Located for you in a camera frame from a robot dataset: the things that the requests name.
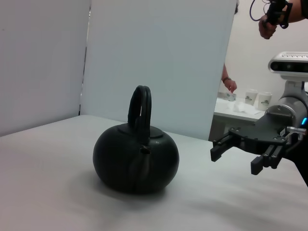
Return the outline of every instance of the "paper cup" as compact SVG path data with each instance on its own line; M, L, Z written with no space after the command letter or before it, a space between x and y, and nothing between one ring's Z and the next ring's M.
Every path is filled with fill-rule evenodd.
M258 110L266 111L269 107L272 94L269 92L262 92L259 94Z
M249 89L246 92L245 103L249 105L254 105L257 95L258 95L257 90Z

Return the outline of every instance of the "camera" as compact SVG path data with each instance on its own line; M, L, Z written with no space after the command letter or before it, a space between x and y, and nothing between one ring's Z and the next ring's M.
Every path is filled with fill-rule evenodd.
M269 62L269 70L283 79L308 81L308 52L283 52Z

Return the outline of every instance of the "blue light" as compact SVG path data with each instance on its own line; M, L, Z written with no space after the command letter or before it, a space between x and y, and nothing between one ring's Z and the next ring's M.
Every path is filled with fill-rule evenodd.
M304 125L307 121L307 118L303 119L302 125Z

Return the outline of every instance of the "person's hand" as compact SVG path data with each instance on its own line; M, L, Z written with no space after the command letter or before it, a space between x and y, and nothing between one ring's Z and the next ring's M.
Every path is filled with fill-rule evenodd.
M237 89L235 81L231 79L226 79L224 85L231 93Z
M270 39L276 31L277 26L270 23L265 23L267 16L264 15L259 21L260 35L265 39Z

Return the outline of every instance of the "teapot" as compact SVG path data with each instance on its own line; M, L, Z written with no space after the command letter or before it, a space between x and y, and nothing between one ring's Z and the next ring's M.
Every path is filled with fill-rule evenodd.
M153 193L165 188L179 167L173 139L150 126L151 91L138 86L128 111L128 123L106 130L97 140L93 163L108 187L125 193Z

